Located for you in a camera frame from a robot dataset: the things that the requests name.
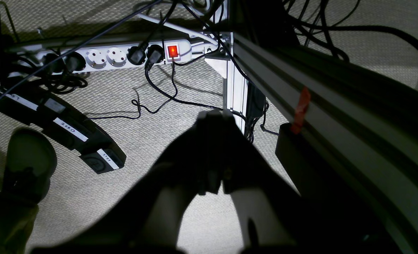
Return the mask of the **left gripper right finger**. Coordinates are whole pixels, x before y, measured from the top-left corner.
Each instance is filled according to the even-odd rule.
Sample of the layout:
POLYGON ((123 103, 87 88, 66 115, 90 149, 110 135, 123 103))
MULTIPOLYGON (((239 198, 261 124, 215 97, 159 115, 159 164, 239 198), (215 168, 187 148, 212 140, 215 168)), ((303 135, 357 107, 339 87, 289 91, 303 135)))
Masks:
POLYGON ((316 178, 292 188, 223 113, 224 191, 232 197, 244 254, 398 254, 370 208, 321 158, 316 178))

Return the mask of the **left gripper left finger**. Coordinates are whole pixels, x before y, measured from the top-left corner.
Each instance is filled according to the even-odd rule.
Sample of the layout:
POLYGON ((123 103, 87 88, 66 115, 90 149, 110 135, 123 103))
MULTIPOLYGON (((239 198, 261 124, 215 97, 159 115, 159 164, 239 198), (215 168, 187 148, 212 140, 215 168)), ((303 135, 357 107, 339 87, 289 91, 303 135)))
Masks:
POLYGON ((222 126, 222 117, 199 117, 103 218, 70 241, 33 253, 177 253, 182 217, 193 198, 218 193, 222 126))

